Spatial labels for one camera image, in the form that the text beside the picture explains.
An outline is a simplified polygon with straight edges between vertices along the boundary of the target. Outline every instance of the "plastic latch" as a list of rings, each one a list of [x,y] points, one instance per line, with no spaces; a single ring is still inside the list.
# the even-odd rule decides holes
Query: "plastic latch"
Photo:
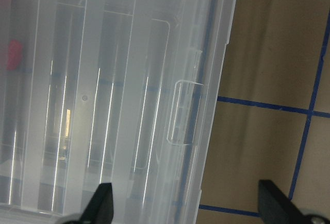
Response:
[[[173,145],[193,142],[203,85],[180,80],[175,84],[167,140]]]

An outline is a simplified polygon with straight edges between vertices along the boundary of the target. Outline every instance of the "plastic storage box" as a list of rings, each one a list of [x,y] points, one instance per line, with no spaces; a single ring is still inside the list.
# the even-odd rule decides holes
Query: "plastic storage box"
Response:
[[[0,221],[194,223],[234,3],[0,0]]]

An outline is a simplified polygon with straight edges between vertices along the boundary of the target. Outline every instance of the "tile floor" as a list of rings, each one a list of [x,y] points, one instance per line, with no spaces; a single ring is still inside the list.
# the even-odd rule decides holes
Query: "tile floor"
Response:
[[[330,217],[329,8],[330,0],[237,0],[198,224],[262,223],[259,179]]]

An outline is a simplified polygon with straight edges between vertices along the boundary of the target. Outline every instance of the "blue tape line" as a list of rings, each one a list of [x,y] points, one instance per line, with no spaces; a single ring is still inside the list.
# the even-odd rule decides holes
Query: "blue tape line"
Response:
[[[307,137],[308,137],[308,132],[309,132],[309,127],[310,127],[310,121],[311,121],[311,114],[307,115],[305,128],[304,128],[304,132],[303,132],[303,137],[301,138],[298,157],[297,157],[297,161],[296,161],[296,164],[295,164],[294,173],[293,173],[293,177],[292,177],[292,182],[291,182],[291,186],[290,186],[290,192],[289,192],[289,199],[290,200],[292,200],[292,198],[293,198],[293,194],[294,194],[295,186],[296,186],[296,183],[297,183],[301,162],[303,160],[304,150],[305,150]]]
[[[203,205],[203,204],[200,204],[199,209],[211,210],[211,211],[217,211],[217,212],[223,212],[223,213],[229,213],[229,214],[236,214],[236,215],[260,217],[259,213],[256,213],[256,212],[250,212],[250,211],[245,211],[245,210],[234,210],[234,209],[221,208],[221,207],[215,207],[215,206],[209,206],[209,205]]]
[[[324,63],[324,55],[326,53],[327,45],[329,42],[329,35],[330,35],[330,11],[328,13],[328,18],[326,22],[326,28],[325,28],[325,33],[323,37],[323,42],[322,42],[322,48],[321,48],[321,53],[320,53],[320,58],[319,58],[319,64],[318,64],[318,69],[315,77],[315,82],[314,82],[314,87],[313,87],[313,93],[310,98],[310,105],[309,105],[309,110],[310,114],[307,115],[306,123],[305,123],[305,128],[304,128],[304,133],[303,137],[301,139],[301,144],[299,148],[299,153],[298,153],[298,158],[297,162],[294,168],[294,173],[293,173],[293,178],[291,182],[291,187],[290,187],[290,192],[289,192],[289,199],[293,198],[300,166],[301,166],[301,161],[303,159],[303,154],[305,150],[305,145],[308,137],[308,132],[309,132],[309,127],[310,127],[310,121],[312,114],[321,114],[321,112],[314,112],[314,107],[315,107],[315,102],[316,102],[316,96],[318,93],[319,85],[320,85],[320,79],[321,79],[321,74],[322,74],[322,68],[323,68],[323,63]]]
[[[286,112],[295,112],[295,113],[302,113],[302,114],[310,113],[309,110],[302,109],[302,108],[286,107],[286,106],[280,106],[280,105],[274,105],[274,104],[268,104],[268,103],[256,102],[256,101],[250,101],[250,100],[244,100],[244,99],[229,98],[229,97],[223,97],[223,96],[218,96],[218,101],[228,102],[228,103],[233,103],[233,104],[241,104],[241,105],[251,106],[251,107],[261,107],[261,108],[267,108],[267,109],[273,109],[273,110],[280,110],[280,111],[286,111]]]
[[[324,33],[322,48],[321,48],[321,53],[320,53],[319,65],[318,65],[318,69],[316,72],[313,93],[311,95],[310,104],[309,104],[309,109],[311,111],[314,110],[314,107],[315,107],[316,96],[318,93],[323,64],[324,64],[324,56],[325,56],[327,45],[329,42],[329,35],[330,35],[330,12],[328,13],[328,19],[327,19],[327,23],[326,23],[326,28],[325,28],[325,33]]]
[[[330,118],[330,113],[327,113],[327,112],[313,111],[313,115],[314,116],[317,116],[317,117],[327,117],[327,118]]]

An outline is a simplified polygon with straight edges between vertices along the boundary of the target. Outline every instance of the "beige floor tile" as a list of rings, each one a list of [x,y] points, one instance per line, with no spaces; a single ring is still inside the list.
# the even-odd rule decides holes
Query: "beige floor tile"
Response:
[[[330,218],[330,118],[312,118],[293,202]]]
[[[257,212],[259,179],[289,193],[306,116],[219,102],[201,204]]]
[[[315,103],[315,110],[320,112],[330,112],[330,43],[324,57],[323,70],[319,85],[318,95]]]
[[[258,217],[199,210],[196,224],[262,224]]]
[[[330,0],[237,0],[219,95],[308,108]]]

